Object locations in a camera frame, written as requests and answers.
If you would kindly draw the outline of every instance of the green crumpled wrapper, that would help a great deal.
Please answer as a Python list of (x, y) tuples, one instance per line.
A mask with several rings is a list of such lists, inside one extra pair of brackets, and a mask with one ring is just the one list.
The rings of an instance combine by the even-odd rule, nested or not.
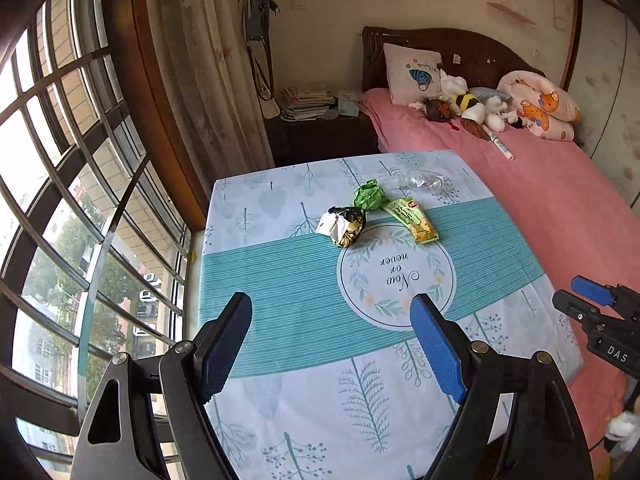
[(378, 181), (372, 178), (358, 188), (353, 205), (361, 207), (364, 211), (373, 211), (387, 202), (389, 199), (385, 196), (385, 192), (382, 191)]

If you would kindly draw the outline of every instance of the pink blanket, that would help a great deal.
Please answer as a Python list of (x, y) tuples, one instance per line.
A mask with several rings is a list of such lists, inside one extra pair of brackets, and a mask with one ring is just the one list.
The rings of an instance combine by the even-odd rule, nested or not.
[[(507, 126), (498, 135), (515, 157), (509, 161), (493, 144), (462, 128), (454, 131), (447, 123), (429, 122), (417, 110), (391, 104), (386, 89), (366, 92), (362, 108), (385, 151), (459, 154), (519, 227), (556, 290), (570, 290), (577, 274), (640, 290), (640, 219), (574, 143), (539, 139)], [(460, 127), (458, 120), (454, 124)], [(610, 308), (603, 313), (616, 315)], [(574, 332), (584, 367), (570, 391), (592, 446), (622, 410), (626, 379), (586, 350), (578, 324)], [(602, 451), (592, 453), (595, 472), (605, 458)]]

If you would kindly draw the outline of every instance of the white pillow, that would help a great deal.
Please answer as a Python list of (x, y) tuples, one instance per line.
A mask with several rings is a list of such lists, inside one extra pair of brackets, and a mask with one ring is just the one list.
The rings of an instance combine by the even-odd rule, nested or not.
[(440, 94), (438, 65), (442, 56), (431, 50), (418, 50), (391, 43), (382, 46), (386, 60), (386, 80), (391, 102), (408, 106)]

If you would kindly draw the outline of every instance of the circular emblem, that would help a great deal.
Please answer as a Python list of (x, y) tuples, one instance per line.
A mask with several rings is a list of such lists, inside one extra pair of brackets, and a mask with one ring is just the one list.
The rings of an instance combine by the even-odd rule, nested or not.
[(364, 229), (340, 254), (337, 279), (351, 309), (388, 330), (412, 330), (409, 307), (416, 294), (427, 293), (444, 313), (456, 291), (456, 272), (445, 248), (437, 242), (416, 245), (398, 224)]

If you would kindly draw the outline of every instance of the orange cartoon print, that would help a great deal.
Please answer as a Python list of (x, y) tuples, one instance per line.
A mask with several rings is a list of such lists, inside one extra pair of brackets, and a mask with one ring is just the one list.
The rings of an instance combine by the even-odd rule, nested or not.
[(538, 99), (538, 106), (545, 112), (553, 113), (558, 110), (559, 105), (560, 97), (558, 96), (558, 92), (551, 92), (550, 94), (540, 94), (540, 99)]
[(518, 115), (520, 117), (526, 117), (527, 119), (533, 120), (545, 131), (549, 129), (549, 117), (540, 108), (536, 108), (534, 105), (526, 101), (522, 101), (520, 106), (522, 106), (522, 111), (518, 111)]

